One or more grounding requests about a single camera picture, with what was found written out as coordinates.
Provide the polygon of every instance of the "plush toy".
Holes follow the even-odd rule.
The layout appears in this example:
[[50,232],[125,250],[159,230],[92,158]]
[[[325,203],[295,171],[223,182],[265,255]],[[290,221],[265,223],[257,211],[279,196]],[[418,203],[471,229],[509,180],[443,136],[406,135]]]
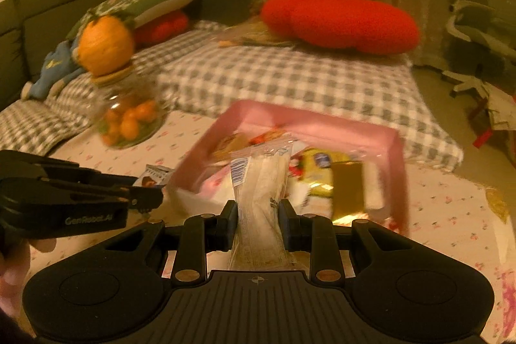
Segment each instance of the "plush toy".
[[47,97],[57,97],[71,80],[86,71],[74,59],[78,38],[72,43],[70,41],[59,43],[55,51],[46,55],[37,82],[27,82],[23,87],[21,95],[23,100],[32,98],[42,101]]
[[368,54],[404,53],[420,40],[409,14],[374,0],[268,0],[261,18],[277,34]]

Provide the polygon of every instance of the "red heart pillow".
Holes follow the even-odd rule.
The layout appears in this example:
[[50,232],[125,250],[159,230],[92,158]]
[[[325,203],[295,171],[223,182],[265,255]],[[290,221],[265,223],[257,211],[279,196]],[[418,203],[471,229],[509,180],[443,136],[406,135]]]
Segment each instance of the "red heart pillow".
[[291,28],[291,12],[299,2],[305,0],[267,0],[260,16],[273,33],[285,38],[295,38]]
[[268,0],[261,17],[274,33],[320,47],[399,54],[420,40],[409,14],[373,0]]
[[153,19],[134,31],[136,46],[149,47],[183,33],[188,28],[188,17],[182,10],[172,11]]

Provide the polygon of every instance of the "gray checkered mattress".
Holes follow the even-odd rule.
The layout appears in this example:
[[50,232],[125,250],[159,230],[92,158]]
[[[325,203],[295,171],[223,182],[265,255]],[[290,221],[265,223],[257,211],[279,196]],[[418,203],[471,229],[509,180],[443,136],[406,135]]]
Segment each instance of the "gray checkered mattress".
[[208,43],[164,67],[175,108],[216,117],[237,99],[386,125],[407,160],[452,171],[463,151],[423,102],[408,58]]
[[[238,99],[285,104],[398,129],[409,160],[448,171],[462,162],[461,148],[424,104],[406,57],[221,49],[211,41],[220,28],[201,21],[133,57],[139,73],[159,73],[169,108],[216,117]],[[84,74],[55,99],[12,104],[0,112],[0,148],[47,154],[89,126],[93,95]]]

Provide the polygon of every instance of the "floor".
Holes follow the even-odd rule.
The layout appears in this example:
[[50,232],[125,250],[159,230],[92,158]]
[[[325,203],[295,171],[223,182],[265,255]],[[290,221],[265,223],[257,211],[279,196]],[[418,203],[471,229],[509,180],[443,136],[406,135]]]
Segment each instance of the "floor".
[[464,148],[464,162],[455,173],[501,191],[516,226],[516,169],[507,156],[506,134],[495,132],[484,146],[475,148],[473,141],[489,126],[484,113],[468,121],[467,115],[476,106],[475,98],[469,93],[452,98],[453,83],[441,80],[440,73],[432,68],[414,67],[413,75],[439,124]]

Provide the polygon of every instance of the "glass jar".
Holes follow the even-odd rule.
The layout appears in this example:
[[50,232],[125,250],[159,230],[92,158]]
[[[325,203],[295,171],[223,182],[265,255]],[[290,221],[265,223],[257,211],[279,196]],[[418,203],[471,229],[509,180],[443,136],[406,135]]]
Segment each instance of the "glass jar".
[[150,138],[161,127],[165,112],[152,76],[132,68],[92,78],[96,85],[93,123],[102,142],[123,149]]

